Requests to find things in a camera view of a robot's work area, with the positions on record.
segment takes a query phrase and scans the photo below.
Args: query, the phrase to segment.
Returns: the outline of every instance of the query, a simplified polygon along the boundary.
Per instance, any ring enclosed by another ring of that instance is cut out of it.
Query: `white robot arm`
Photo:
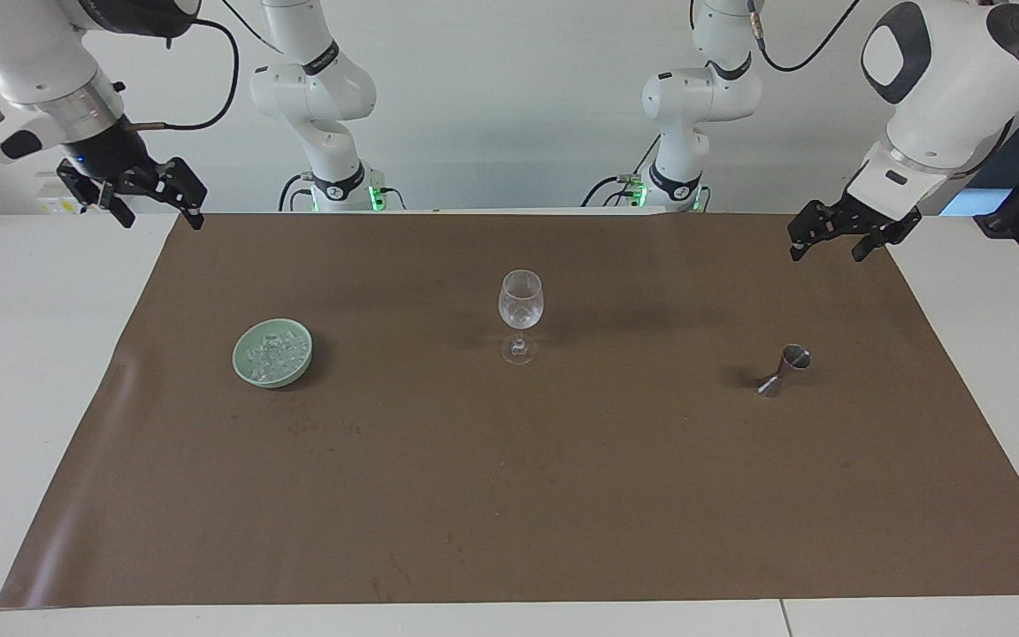
[[[124,116],[114,85],[82,45],[87,31],[178,37],[199,0],[0,0],[0,162],[61,146],[57,170],[83,205],[101,205],[123,225],[118,194],[155,198],[202,225],[206,189],[181,158],[158,164]]]
[[[662,131],[658,156],[640,174],[647,205],[690,210],[710,152],[710,140],[697,125],[756,112],[761,78],[751,72],[753,41],[748,0],[700,0],[694,45],[710,61],[704,68],[675,69],[647,81],[643,110]]]
[[[372,114],[376,85],[340,51],[319,0],[262,0],[262,8],[272,44],[293,63],[255,71],[255,104],[296,134],[320,210],[380,209],[383,174],[361,160],[352,134],[339,123]]]
[[[1019,1],[898,4],[870,33],[862,68],[895,116],[841,201],[810,202],[790,223],[795,261],[841,234],[864,235],[856,261],[901,243],[922,218],[917,203],[1016,115]]]

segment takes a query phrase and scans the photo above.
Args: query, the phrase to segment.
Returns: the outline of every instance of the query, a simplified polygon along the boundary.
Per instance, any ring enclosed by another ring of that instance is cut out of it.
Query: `wine glass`
[[[501,358],[515,366],[524,366],[537,355],[537,342],[527,338],[525,330],[541,320],[545,311],[545,294],[541,290],[541,277],[529,270],[514,270],[501,281],[498,314],[517,334],[501,341]]]

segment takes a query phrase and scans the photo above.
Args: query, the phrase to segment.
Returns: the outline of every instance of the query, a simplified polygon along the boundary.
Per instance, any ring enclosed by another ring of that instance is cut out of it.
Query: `white table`
[[[173,220],[0,217],[0,586]],[[1019,250],[926,218],[893,253],[1019,472]],[[0,612],[0,634],[775,637],[786,622],[796,637],[1019,634],[1019,597]]]

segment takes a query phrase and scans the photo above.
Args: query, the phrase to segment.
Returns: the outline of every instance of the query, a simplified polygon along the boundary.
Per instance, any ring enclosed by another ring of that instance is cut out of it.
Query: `metal jigger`
[[[768,376],[757,386],[757,393],[764,399],[776,399],[776,395],[781,393],[781,384],[785,378],[796,372],[807,370],[808,366],[811,365],[812,355],[808,354],[808,350],[798,344],[786,346],[785,352],[781,353],[781,367],[777,367],[773,375]]]

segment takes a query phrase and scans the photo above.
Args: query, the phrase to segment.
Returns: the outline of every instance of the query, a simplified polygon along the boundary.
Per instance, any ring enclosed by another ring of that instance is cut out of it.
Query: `brown table mat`
[[[786,222],[181,224],[0,606],[1019,593],[1019,479],[893,259],[793,265]],[[318,356],[263,391],[231,348],[275,316]]]

